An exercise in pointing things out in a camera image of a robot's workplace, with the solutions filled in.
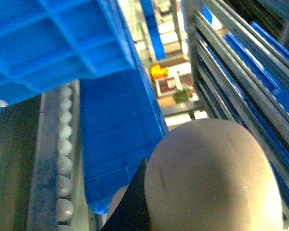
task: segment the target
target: beige robot head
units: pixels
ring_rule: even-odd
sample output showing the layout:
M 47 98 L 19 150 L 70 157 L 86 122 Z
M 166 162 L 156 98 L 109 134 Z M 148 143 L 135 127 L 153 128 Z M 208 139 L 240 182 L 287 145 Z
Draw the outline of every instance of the beige robot head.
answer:
M 280 231 L 281 199 L 263 150 L 237 123 L 202 119 L 171 131 L 145 174 L 154 231 Z

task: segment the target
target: white sphere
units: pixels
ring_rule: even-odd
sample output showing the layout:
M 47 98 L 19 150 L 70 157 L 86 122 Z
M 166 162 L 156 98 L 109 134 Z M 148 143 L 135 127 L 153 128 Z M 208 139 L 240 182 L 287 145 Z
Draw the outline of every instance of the white sphere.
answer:
M 234 122 L 201 119 L 172 130 L 153 151 L 144 184 L 151 230 L 282 229 L 271 166 Z
M 67 175 L 70 173 L 70 171 L 73 168 L 72 161 L 67 158 L 66 156 L 59 155 L 58 157 L 58 169 L 59 169 L 59 175 Z
M 59 176 L 57 181 L 57 192 L 59 197 L 70 195 L 73 188 L 73 182 L 70 178 Z
M 56 214 L 57 214 L 57 220 L 59 222 L 67 221 L 71 218 L 74 212 L 74 206 L 72 202 L 70 202 L 67 199 L 58 199 L 57 202 L 57 208 L 56 208 Z
M 73 228 L 68 225 L 58 225 L 57 231 L 73 231 Z
M 73 91 L 69 86 L 62 86 L 60 88 L 60 96 L 63 98 L 68 98 L 72 95 Z
M 68 124 L 72 120 L 72 114 L 69 111 L 61 111 L 59 119 L 61 124 Z
M 59 125 L 59 136 L 61 139 L 68 139 L 72 135 L 72 128 L 68 124 Z
M 73 149 L 73 145 L 66 139 L 60 139 L 58 141 L 58 152 L 60 155 L 68 156 Z
M 68 111 L 72 107 L 72 101 L 69 98 L 61 98 L 60 109 Z

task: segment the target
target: blue plastic crate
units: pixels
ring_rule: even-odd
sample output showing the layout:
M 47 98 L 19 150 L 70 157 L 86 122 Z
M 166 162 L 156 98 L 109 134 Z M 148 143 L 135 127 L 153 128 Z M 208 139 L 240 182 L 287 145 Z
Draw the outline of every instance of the blue plastic crate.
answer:
M 283 88 L 235 36 L 227 34 L 225 40 L 289 113 L 289 92 Z
M 131 181 L 141 160 L 150 158 L 168 132 L 118 2 L 111 3 L 133 66 L 80 81 L 85 195 L 89 208 L 99 214 L 108 211 L 115 192 Z
M 0 100 L 135 69 L 127 29 L 113 0 L 0 0 Z
M 208 48 L 209 52 L 211 53 L 211 55 L 214 57 L 215 61 L 218 63 L 218 65 L 221 67 L 221 69 L 224 71 L 224 73 L 226 74 L 226 76 L 228 77 L 229 81 L 233 83 L 233 85 L 235 86 L 238 94 L 242 97 L 242 99 L 246 102 L 248 108 L 250 109 L 250 111 L 254 114 L 254 116 L 257 118 L 257 120 L 259 121 L 259 123 L 262 125 L 262 127 L 266 130 L 266 132 L 268 133 L 268 135 L 274 140 L 275 144 L 277 145 L 277 148 L 279 150 L 280 156 L 278 156 L 277 158 L 282 160 L 284 167 L 289 169 L 289 153 L 287 152 L 287 150 L 285 149 L 285 147 L 282 145 L 282 143 L 279 141 L 278 137 L 274 134 L 274 132 L 271 130 L 271 128 L 267 125 L 266 121 L 263 119 L 263 117 L 261 116 L 261 114 L 257 111 L 257 109 L 255 108 L 255 106 L 250 102 L 250 100 L 247 98 L 247 96 L 244 94 L 243 90 L 239 87 L 239 85 L 236 83 L 236 81 L 232 78 L 232 76 L 229 74 L 229 72 L 226 70 L 226 68 L 224 67 L 224 65 L 220 62 L 220 60 L 217 58 L 217 56 L 212 52 L 212 50 L 210 48 Z M 241 123 L 246 129 L 249 129 L 246 124 L 243 122 Z M 276 179 L 277 182 L 279 184 L 279 186 L 281 187 L 281 196 L 283 198 L 283 200 L 289 205 L 289 188 L 286 186 L 286 184 L 283 182 L 283 180 L 281 179 L 280 175 L 276 173 Z
M 252 28 L 254 28 L 268 43 L 270 43 L 278 52 L 284 55 L 289 60 L 289 51 L 276 41 L 272 36 L 270 36 L 264 29 L 262 29 L 257 23 L 251 23 Z

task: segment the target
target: metal rack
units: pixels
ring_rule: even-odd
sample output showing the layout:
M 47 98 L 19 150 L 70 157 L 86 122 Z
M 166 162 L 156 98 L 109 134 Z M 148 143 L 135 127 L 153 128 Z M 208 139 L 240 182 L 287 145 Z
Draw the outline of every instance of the metal rack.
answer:
M 272 1 L 260 2 L 272 6 Z M 289 0 L 280 2 L 289 4 Z M 184 1 L 190 60 L 199 98 L 211 117 L 242 124 L 261 144 L 278 176 L 284 214 L 289 218 L 289 113 L 208 23 L 199 10 L 204 4 L 288 92 L 289 60 L 222 0 Z M 289 20 L 283 4 L 274 3 L 272 8 Z

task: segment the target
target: green plant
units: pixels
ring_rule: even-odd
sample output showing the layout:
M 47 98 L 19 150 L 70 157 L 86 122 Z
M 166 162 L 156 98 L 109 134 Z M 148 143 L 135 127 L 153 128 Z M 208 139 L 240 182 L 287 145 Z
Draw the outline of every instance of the green plant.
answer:
M 193 94 L 191 93 L 191 89 L 188 86 L 183 86 L 182 90 L 177 90 L 172 97 L 176 103 L 183 103 L 192 99 Z

